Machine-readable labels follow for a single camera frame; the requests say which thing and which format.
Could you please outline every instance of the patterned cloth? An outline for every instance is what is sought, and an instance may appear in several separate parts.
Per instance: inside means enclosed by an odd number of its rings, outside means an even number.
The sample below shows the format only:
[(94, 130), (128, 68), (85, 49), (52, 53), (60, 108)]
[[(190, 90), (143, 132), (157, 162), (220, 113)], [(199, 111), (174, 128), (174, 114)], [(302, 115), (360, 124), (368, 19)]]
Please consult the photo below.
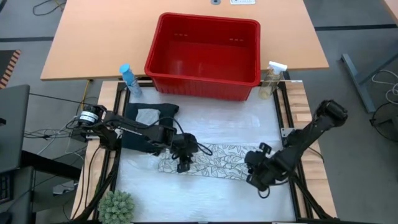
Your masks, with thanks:
[[(233, 180), (246, 180), (248, 168), (244, 163), (244, 157), (249, 151), (256, 151), (258, 148), (253, 146), (232, 146), (203, 144), (213, 151), (212, 156), (208, 156), (199, 151), (194, 153), (188, 172), (182, 174), (201, 175), (205, 177), (218, 177)], [(162, 153), (158, 171), (177, 174), (178, 159), (173, 160), (172, 154), (167, 151)]]

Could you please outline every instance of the blue spray bottle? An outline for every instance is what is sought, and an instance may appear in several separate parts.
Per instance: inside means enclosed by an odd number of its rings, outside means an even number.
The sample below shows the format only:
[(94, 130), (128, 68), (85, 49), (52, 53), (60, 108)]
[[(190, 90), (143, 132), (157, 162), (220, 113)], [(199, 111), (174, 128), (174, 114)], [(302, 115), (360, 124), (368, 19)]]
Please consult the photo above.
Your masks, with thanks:
[(120, 66), (119, 72), (122, 73), (122, 77), (130, 92), (135, 98), (138, 98), (142, 95), (141, 87), (138, 84), (137, 79), (134, 77), (134, 74), (131, 72), (130, 65), (124, 64)]

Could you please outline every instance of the white plastic sheet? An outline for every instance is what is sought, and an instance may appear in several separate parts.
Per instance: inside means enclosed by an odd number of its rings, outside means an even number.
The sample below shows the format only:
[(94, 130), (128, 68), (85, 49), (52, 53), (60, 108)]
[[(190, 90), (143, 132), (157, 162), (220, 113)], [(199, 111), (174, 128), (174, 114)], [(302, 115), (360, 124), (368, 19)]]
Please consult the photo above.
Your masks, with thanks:
[[(131, 103), (173, 103), (180, 106), (177, 121), (198, 142), (281, 147), (274, 100), (257, 97), (244, 102), (192, 96), (164, 95), (142, 88)], [(261, 199), (257, 189), (242, 180), (157, 171), (160, 158), (123, 149), (116, 188), (131, 193), (136, 209), (133, 222), (271, 222), (294, 221), (288, 184), (271, 187)]]

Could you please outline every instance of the red bin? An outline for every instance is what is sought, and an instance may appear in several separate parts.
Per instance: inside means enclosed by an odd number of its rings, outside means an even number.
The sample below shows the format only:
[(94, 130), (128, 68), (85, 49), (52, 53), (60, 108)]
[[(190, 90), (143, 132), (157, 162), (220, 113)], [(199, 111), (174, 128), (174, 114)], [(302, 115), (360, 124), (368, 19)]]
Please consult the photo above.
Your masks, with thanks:
[(164, 13), (145, 73), (161, 93), (246, 100), (261, 79), (260, 23)]

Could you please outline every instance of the white spray nozzle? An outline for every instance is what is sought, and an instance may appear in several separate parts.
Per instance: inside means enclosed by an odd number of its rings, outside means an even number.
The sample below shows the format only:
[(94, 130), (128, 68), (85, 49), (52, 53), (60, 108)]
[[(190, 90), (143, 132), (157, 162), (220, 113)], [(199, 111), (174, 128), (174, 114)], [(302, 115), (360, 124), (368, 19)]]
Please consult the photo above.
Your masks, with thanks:
[(279, 75), (280, 72), (287, 70), (287, 65), (282, 65), (281, 63), (269, 61), (269, 66), (274, 70), (275, 75)]

